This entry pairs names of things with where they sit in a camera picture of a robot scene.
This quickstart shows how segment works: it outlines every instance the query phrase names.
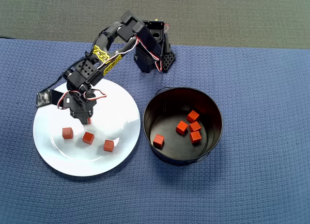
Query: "orange block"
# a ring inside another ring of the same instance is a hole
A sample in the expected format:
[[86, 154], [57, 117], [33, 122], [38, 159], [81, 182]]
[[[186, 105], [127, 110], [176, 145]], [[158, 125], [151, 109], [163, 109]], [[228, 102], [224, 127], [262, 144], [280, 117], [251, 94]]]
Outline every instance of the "orange block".
[[189, 125], [189, 130], [191, 132], [199, 131], [199, 130], [201, 130], [201, 128], [202, 127], [199, 125], [198, 121], [195, 121]]
[[186, 129], [187, 129], [188, 124], [186, 124], [184, 121], [180, 121], [180, 123], [178, 124], [178, 126], [176, 127], [176, 131], [179, 134], [184, 134]]
[[73, 130], [71, 128], [62, 128], [62, 137], [63, 139], [73, 138]]
[[94, 139], [95, 139], [95, 136], [92, 133], [85, 132], [82, 140], [83, 140], [83, 142], [91, 145], [93, 143]]
[[199, 131], [190, 133], [189, 137], [190, 137], [190, 140], [192, 141], [192, 143], [198, 143], [202, 139]]
[[161, 149], [163, 147], [164, 140], [165, 140], [164, 136], [157, 134], [153, 140], [153, 146], [155, 146], [158, 149]]
[[187, 116], [187, 120], [188, 120], [189, 122], [194, 122], [194, 121], [197, 121], [197, 120], [198, 120], [198, 117], [199, 117], [199, 114], [196, 113], [196, 112], [193, 110], [193, 111], [191, 111], [191, 112], [189, 113], [189, 115]]
[[105, 144], [103, 145], [103, 149], [105, 151], [112, 152], [114, 148], [114, 141], [105, 140]]

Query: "round white plate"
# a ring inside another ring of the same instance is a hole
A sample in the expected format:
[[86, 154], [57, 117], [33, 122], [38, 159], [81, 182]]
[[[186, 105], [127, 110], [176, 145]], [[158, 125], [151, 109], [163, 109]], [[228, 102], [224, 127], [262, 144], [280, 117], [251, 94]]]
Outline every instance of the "round white plate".
[[[140, 114], [131, 95], [109, 80], [94, 88], [107, 94], [97, 100], [92, 123], [82, 125], [69, 109], [55, 105], [38, 109], [33, 123], [33, 138], [41, 157], [51, 167], [72, 176], [93, 176], [116, 167], [135, 147], [140, 133]], [[66, 83], [56, 88], [65, 92]], [[71, 127], [73, 139], [63, 139], [62, 128]], [[85, 132], [94, 134], [93, 144], [82, 141]], [[113, 152], [103, 150], [105, 140], [114, 141]]]

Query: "wire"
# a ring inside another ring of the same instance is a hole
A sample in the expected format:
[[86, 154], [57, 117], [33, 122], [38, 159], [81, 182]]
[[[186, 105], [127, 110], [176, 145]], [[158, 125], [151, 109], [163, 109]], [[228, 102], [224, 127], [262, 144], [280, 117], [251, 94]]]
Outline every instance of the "wire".
[[145, 48], [145, 50], [148, 51], [148, 53], [149, 53], [156, 61], [159, 61], [159, 58], [158, 58], [155, 54], [153, 54], [152, 52], [150, 52], [150, 51], [146, 48], [146, 46], [144, 45], [144, 43], [142, 42], [142, 40], [141, 40], [139, 37], [137, 37], [137, 39], [139, 40], [139, 42], [141, 43], [141, 45], [143, 46], [143, 48]]
[[168, 29], [170, 28], [170, 25], [169, 25], [169, 24], [165, 24], [165, 26], [167, 26], [167, 29], [164, 30], [164, 32], [168, 31]]
[[41, 93], [41, 92], [44, 92], [44, 91], [46, 91], [48, 88], [54, 86], [56, 83], [58, 83], [58, 82], [62, 79], [62, 77], [64, 76], [64, 74], [65, 74], [68, 70], [70, 70], [73, 66], [75, 66], [76, 64], [78, 64], [78, 63], [80, 63], [80, 62], [82, 62], [82, 61], [84, 61], [84, 60], [86, 60], [86, 59], [87, 59], [87, 57], [81, 58], [80, 60], [77, 60], [75, 63], [73, 63], [72, 65], [70, 65], [64, 72], [62, 72], [62, 74], [58, 77], [58, 79], [57, 79], [54, 83], [52, 83], [51, 85], [49, 85], [47, 88], [44, 88], [42, 91], [40, 91], [40, 93]]
[[158, 67], [156, 61], [155, 61], [155, 65], [156, 65], [156, 68], [157, 68], [157, 70], [158, 70], [159, 72], [161, 72], [161, 71], [163, 70], [163, 63], [162, 63], [162, 61], [160, 61], [160, 69], [159, 69], [159, 67]]
[[139, 41], [138, 41], [138, 38], [137, 38], [135, 44], [133, 45], [133, 47], [131, 49], [129, 49], [129, 50], [125, 51], [125, 52], [120, 52], [120, 53], [115, 54], [113, 57], [110, 57], [109, 59], [105, 60], [99, 67], [97, 67], [97, 69], [99, 70], [101, 67], [104, 66], [104, 64], [106, 64], [108, 61], [113, 60], [118, 55], [120, 55], [120, 54], [127, 54], [128, 52], [132, 51], [137, 46], [138, 43], [139, 43]]
[[100, 91], [100, 93], [102, 94], [102, 96], [100, 96], [100, 97], [87, 98], [87, 97], [85, 96], [86, 92], [84, 92], [83, 96], [84, 96], [84, 98], [87, 99], [87, 100], [97, 100], [97, 99], [101, 99], [101, 98], [107, 97], [107, 95], [104, 94], [102, 91]]
[[67, 91], [67, 92], [65, 92], [61, 97], [60, 97], [60, 99], [58, 100], [58, 102], [57, 102], [57, 109], [67, 109], [67, 108], [60, 108], [59, 107], [59, 105], [60, 105], [60, 103], [61, 103], [61, 101], [63, 100], [63, 98], [66, 96], [66, 94], [68, 94], [69, 92], [75, 92], [75, 93], [78, 93], [80, 96], [81, 96], [81, 93], [80, 92], [78, 92], [78, 91]]
[[4, 39], [16, 39], [16, 38], [10, 37], [10, 36], [0, 36], [0, 38], [4, 38]]
[[[103, 33], [105, 30], [107, 30], [107, 29], [108, 29], [108, 28], [105, 28], [104, 30], [102, 30], [102, 31], [98, 34], [97, 38], [96, 38], [96, 39], [94, 40], [94, 42], [93, 42], [92, 49], [91, 49], [91, 52], [90, 52], [89, 55], [92, 55], [93, 49], [94, 49], [94, 47], [95, 47], [95, 44], [96, 44], [97, 40], [98, 40], [99, 37], [102, 35], [102, 33]], [[43, 90], [40, 91], [40, 92], [44, 92], [44, 91], [46, 91], [48, 88], [50, 88], [50, 87], [54, 86], [56, 83], [58, 83], [58, 82], [62, 79], [62, 77], [65, 75], [65, 73], [66, 73], [68, 70], [70, 70], [73, 66], [75, 66], [76, 64], [78, 64], [78, 63], [84, 61], [84, 62], [83, 62], [83, 65], [82, 65], [82, 66], [84, 66], [84, 63], [86, 62], [87, 59], [88, 59], [88, 57], [81, 58], [80, 60], [78, 60], [78, 61], [76, 61], [75, 63], [73, 63], [72, 65], [70, 65], [64, 72], [62, 72], [62, 74], [58, 77], [58, 79], [57, 79], [54, 83], [52, 83], [51, 85], [49, 85], [47, 88], [43, 89]]]

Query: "black bucket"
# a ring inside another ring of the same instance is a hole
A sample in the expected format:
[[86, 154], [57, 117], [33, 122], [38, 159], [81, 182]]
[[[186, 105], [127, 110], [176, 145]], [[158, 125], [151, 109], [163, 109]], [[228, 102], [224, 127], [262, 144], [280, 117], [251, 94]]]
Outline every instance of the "black bucket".
[[[159, 90], [144, 111], [143, 129], [151, 149], [161, 160], [174, 165], [201, 161], [222, 135], [221, 112], [216, 103], [199, 90], [186, 87], [167, 89], [161, 93], [163, 89]], [[186, 118], [192, 110], [200, 115], [201, 141], [198, 144], [192, 144], [189, 130], [184, 135], [175, 130], [180, 121], [190, 124]], [[162, 149], [152, 144], [156, 134], [165, 137]]]

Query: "gray carpet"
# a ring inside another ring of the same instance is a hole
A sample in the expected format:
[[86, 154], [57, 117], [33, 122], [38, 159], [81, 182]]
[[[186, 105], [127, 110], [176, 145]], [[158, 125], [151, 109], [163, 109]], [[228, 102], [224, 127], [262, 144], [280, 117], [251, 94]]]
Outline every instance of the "gray carpet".
[[127, 10], [174, 45], [310, 48], [310, 0], [0, 0], [0, 35], [91, 42]]

